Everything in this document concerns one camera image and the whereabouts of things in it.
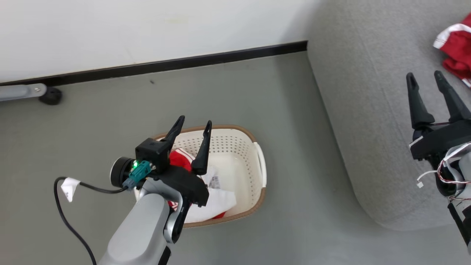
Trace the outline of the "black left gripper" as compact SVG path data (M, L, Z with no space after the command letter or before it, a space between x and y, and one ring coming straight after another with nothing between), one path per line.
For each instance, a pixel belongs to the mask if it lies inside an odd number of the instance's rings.
M181 115L170 131L162 139L169 149L172 149L175 139L180 135L185 116ZM202 142L195 159L191 163L192 172L178 166L170 166L164 173L151 172L148 174L149 193L161 195L167 201L178 203L178 209L172 220L184 222L190 206L203 207L207 205L209 191L205 182L198 176L207 173L210 154L212 121L208 121L202 133Z

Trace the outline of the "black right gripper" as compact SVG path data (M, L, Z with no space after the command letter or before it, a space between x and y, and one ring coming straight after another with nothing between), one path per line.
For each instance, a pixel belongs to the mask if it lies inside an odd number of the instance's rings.
M406 75L411 126L414 129L410 151L415 160L427 160L471 141L470 110L441 71L435 71L434 78L449 111L448 123L432 124L435 122L434 116L425 107L414 74L410 72Z

